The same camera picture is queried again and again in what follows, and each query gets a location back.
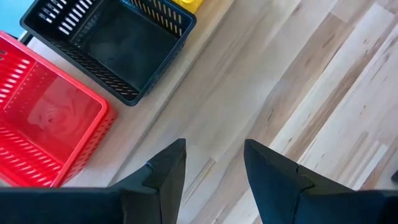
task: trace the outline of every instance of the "yellow object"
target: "yellow object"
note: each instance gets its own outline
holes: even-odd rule
[[[195,13],[203,2],[203,0],[173,0],[173,1],[192,13]]]

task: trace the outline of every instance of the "black plastic basket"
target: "black plastic basket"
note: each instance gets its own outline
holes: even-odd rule
[[[166,0],[36,0],[21,26],[128,106],[152,88],[196,24]]]

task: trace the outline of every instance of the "red plastic basket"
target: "red plastic basket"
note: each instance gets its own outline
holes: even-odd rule
[[[112,125],[108,102],[0,32],[0,178],[59,187],[82,170]]]

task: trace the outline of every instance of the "wooden floor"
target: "wooden floor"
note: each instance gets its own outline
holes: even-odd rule
[[[398,4],[236,0],[113,182],[188,142],[179,223],[260,223],[253,138],[352,189],[396,189]]]

